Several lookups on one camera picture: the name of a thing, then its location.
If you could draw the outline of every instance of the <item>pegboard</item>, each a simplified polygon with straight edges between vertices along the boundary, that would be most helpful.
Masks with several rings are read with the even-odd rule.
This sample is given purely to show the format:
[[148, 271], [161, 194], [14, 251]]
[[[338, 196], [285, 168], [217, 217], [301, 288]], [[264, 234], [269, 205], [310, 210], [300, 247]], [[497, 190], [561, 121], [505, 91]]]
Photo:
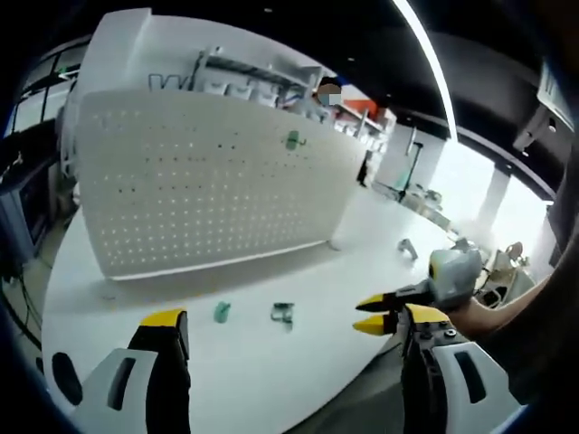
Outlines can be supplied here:
[[171, 90], [87, 95], [77, 147], [82, 210], [109, 277], [329, 240], [365, 154], [292, 113]]

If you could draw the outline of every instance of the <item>table surface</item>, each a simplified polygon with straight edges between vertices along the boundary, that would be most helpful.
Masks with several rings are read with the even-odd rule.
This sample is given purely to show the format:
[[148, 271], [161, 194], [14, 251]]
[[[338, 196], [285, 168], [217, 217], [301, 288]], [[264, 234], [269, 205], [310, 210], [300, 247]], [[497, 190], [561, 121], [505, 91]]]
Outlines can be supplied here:
[[[409, 238], [419, 259], [396, 245]], [[356, 188], [332, 250], [321, 244], [264, 259], [132, 281], [105, 279], [77, 212], [54, 261], [43, 315], [43, 361], [54, 401], [51, 359], [67, 353], [81, 382], [114, 348], [127, 347], [147, 315], [188, 312], [193, 432], [281, 433], [346, 387], [384, 346], [352, 324], [356, 304], [423, 279], [446, 233], [400, 204]], [[219, 301], [232, 304], [214, 322]], [[274, 302], [295, 303], [291, 331], [270, 319]]]

